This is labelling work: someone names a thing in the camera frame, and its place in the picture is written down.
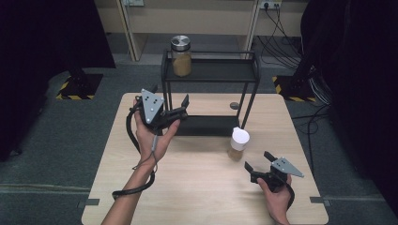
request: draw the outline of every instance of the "wooden table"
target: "wooden table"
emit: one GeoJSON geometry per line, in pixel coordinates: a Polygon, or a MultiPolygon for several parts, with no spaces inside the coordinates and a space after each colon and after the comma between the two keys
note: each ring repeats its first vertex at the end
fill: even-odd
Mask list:
{"type": "MultiPolygon", "coordinates": [[[[139,160],[125,128],[136,95],[122,97],[89,195],[99,204],[85,207],[83,224],[102,222],[114,201],[111,193],[126,184],[139,160]]],[[[173,94],[175,105],[184,97],[173,94]]],[[[235,115],[229,104],[239,98],[240,94],[190,94],[188,113],[235,115]]],[[[245,129],[251,140],[238,162],[227,156],[227,137],[174,137],[155,183],[141,196],[133,223],[273,224],[261,188],[250,182],[243,167],[247,160],[256,171],[268,172],[270,163],[263,154],[269,151],[276,158],[286,157],[305,175],[292,176],[296,199],[287,214],[291,223],[326,224],[324,204],[310,200],[320,195],[283,98],[257,94],[245,129]]]]}

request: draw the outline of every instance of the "electrical outlet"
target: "electrical outlet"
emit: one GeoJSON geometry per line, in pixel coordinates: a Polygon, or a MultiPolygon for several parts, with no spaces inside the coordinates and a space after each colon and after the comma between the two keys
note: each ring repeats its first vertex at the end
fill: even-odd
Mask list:
{"type": "Polygon", "coordinates": [[[281,8],[282,0],[262,0],[260,8],[265,8],[265,4],[268,3],[268,9],[281,8]]]}
{"type": "Polygon", "coordinates": [[[144,0],[122,0],[125,7],[143,7],[144,0]]]}

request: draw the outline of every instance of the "dark curtain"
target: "dark curtain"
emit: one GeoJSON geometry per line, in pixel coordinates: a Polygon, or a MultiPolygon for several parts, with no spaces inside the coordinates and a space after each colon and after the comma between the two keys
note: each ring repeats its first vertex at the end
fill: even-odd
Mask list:
{"type": "Polygon", "coordinates": [[[326,81],[351,151],[398,216],[398,2],[351,0],[337,67],[326,81]]]}
{"type": "Polygon", "coordinates": [[[0,159],[17,147],[53,76],[114,67],[94,1],[2,1],[0,159]]]}

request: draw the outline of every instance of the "glass jar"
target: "glass jar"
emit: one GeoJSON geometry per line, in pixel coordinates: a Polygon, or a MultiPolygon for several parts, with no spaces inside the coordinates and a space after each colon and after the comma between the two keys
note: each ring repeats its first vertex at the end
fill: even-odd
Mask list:
{"type": "Polygon", "coordinates": [[[187,76],[191,73],[191,41],[186,36],[175,36],[171,40],[172,63],[175,75],[187,76]]]}

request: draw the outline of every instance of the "yellow black hazard stripe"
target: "yellow black hazard stripe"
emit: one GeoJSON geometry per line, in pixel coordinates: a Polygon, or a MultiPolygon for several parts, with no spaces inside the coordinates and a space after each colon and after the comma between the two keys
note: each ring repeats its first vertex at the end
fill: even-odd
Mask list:
{"type": "Polygon", "coordinates": [[[298,96],[294,96],[294,95],[290,95],[288,90],[285,90],[283,87],[285,85],[283,85],[280,81],[280,79],[278,79],[277,76],[272,77],[272,81],[275,85],[275,91],[277,94],[281,95],[284,97],[285,100],[290,100],[290,101],[312,101],[315,102],[315,97],[312,95],[309,96],[305,96],[305,97],[298,97],[298,96]]]}
{"type": "Polygon", "coordinates": [[[69,76],[67,80],[62,84],[56,99],[61,100],[82,100],[82,99],[93,99],[95,93],[88,93],[86,95],[79,94],[78,89],[72,82],[72,78],[69,76]]]}

